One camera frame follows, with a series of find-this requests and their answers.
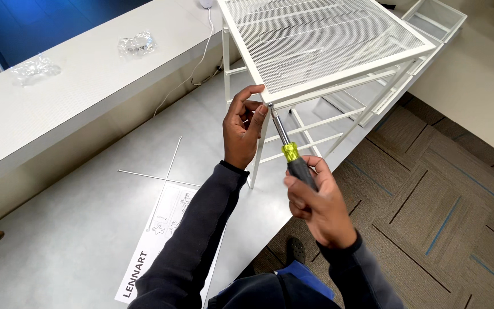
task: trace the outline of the black screwdriver grip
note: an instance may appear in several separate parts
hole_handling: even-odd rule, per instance
[[[302,182],[304,182],[308,186],[311,186],[315,192],[318,192],[316,183],[312,178],[312,174],[310,174],[310,168],[308,167],[308,165],[306,165],[306,161],[304,161],[304,159],[298,158],[287,163],[287,169],[292,176],[302,180]]]

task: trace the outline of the left hand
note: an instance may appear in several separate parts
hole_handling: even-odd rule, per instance
[[[251,85],[241,90],[230,103],[222,122],[224,161],[245,169],[255,157],[256,142],[268,108],[262,102],[247,100],[264,90],[264,85]]]

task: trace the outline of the person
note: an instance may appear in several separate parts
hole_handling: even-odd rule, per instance
[[[147,272],[136,281],[137,297],[130,309],[201,308],[199,292],[249,172],[268,108],[248,100],[263,85],[239,92],[224,121],[224,160],[192,198],[180,226]],[[286,174],[289,208],[306,221],[329,275],[342,294],[346,308],[402,308],[402,301],[385,280],[375,257],[354,228],[329,167],[324,159],[303,156],[319,188],[315,192]],[[298,240],[288,242],[288,265],[275,273],[235,280],[208,301],[209,308],[339,308],[322,289],[304,262]]]

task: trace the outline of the plastic bag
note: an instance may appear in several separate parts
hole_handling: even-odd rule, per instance
[[[58,75],[61,71],[59,66],[43,54],[38,54],[32,60],[22,62],[11,68],[11,72],[14,73],[18,84],[22,87],[30,86],[50,76]]]
[[[158,45],[152,39],[150,31],[142,31],[132,38],[122,37],[117,43],[121,56],[143,56],[155,50]]]

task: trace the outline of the black shoe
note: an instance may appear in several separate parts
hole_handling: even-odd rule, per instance
[[[287,240],[287,265],[291,265],[293,261],[304,264],[306,259],[306,253],[304,252],[304,245],[302,242],[296,238],[291,237]]]

